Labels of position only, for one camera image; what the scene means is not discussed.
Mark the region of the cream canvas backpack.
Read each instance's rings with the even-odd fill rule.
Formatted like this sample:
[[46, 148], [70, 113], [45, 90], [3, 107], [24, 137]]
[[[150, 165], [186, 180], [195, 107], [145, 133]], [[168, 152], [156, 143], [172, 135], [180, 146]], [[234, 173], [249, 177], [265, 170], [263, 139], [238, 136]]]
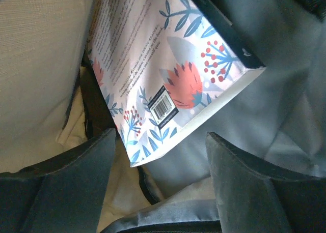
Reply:
[[1, 174], [116, 131], [95, 232], [223, 232], [213, 132], [325, 178], [325, 0], [211, 0], [265, 70], [161, 158], [132, 167], [87, 55], [95, 0], [1, 0]]

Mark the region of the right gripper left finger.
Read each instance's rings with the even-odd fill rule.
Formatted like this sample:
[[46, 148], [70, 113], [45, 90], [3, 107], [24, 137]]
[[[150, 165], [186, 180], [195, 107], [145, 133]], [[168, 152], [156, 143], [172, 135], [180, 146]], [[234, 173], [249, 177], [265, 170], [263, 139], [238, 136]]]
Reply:
[[116, 131], [18, 172], [1, 174], [1, 232], [95, 232]]

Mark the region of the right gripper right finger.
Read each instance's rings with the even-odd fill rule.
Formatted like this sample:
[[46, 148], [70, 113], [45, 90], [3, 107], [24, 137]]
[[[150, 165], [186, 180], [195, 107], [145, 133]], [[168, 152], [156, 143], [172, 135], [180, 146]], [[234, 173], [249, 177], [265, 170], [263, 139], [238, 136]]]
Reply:
[[205, 143], [223, 232], [325, 232], [325, 178], [276, 166], [213, 132]]

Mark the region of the floral pastel notebook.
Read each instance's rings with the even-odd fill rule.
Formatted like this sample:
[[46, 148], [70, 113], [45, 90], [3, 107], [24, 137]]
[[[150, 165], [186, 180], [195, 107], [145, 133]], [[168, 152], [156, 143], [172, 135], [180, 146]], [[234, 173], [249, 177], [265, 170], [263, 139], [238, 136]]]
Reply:
[[265, 70], [211, 0], [95, 0], [86, 49], [132, 167], [164, 156]]

